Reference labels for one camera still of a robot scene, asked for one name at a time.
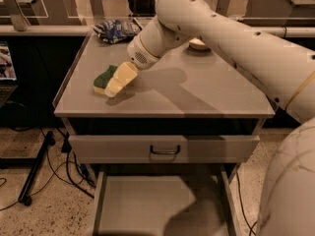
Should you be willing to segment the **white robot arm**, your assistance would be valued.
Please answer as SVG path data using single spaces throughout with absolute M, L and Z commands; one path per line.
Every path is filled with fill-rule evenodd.
M 204 0 L 157 0 L 105 88 L 115 96 L 168 50 L 197 37 L 299 122 L 266 172 L 256 236 L 315 236 L 315 58 L 312 50 L 215 13 Z

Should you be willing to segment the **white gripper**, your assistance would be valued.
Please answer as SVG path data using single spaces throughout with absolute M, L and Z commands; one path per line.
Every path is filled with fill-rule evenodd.
M 136 35 L 128 44 L 127 53 L 131 62 L 122 63 L 107 83 L 104 93 L 115 97 L 138 76 L 138 69 L 150 69 L 160 56 L 161 45 L 154 38 L 146 38 L 142 33 Z

